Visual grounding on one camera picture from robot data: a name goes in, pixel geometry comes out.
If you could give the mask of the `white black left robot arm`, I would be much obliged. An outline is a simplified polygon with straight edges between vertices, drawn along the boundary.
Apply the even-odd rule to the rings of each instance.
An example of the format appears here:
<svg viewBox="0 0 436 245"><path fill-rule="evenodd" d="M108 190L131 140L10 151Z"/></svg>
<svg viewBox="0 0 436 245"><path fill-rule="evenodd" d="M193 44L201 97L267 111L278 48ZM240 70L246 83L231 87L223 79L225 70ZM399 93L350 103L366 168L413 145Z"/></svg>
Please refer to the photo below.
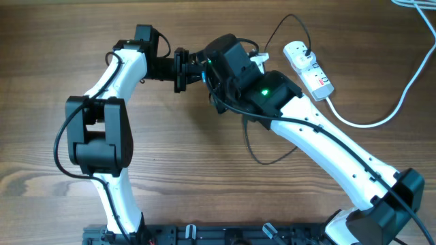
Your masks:
<svg viewBox="0 0 436 245"><path fill-rule="evenodd" d="M175 92L185 91L201 80L204 60L184 48L158 55L163 38L153 26L137 25L133 39L118 41L107 53L112 60L95 86L66 101L59 133L67 135L69 159L82 172L78 178L95 185L107 217L99 230L84 230L85 244L147 244L151 238L129 180L134 141L126 105L147 79L171 81Z"/></svg>

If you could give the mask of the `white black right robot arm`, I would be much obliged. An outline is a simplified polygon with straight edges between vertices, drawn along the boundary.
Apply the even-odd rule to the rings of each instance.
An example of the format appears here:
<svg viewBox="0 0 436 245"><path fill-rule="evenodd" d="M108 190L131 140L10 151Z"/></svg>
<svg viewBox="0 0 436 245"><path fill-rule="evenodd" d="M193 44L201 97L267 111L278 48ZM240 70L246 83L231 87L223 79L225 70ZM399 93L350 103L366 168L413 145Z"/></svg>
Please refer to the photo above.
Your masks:
<svg viewBox="0 0 436 245"><path fill-rule="evenodd" d="M233 34L202 51L203 79L219 113L258 121L306 153L345 191L353 206L324 228L333 244L389 244L418 219L424 178L398 171L369 154L333 125L280 71L261 71L243 39Z"/></svg>

